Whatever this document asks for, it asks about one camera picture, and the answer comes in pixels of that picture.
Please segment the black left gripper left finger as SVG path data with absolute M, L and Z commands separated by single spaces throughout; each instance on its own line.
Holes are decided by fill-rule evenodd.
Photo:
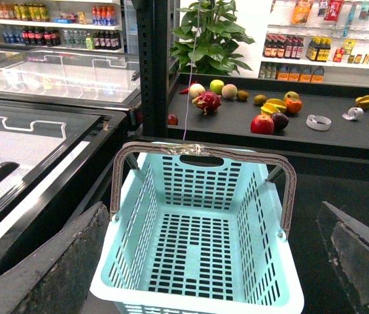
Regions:
M 0 313 L 80 313 L 108 225 L 98 202 L 0 275 Z

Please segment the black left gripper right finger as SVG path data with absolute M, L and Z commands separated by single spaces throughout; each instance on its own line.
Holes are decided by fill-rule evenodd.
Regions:
M 327 201 L 317 224 L 340 285 L 355 313 L 369 313 L 369 227 Z

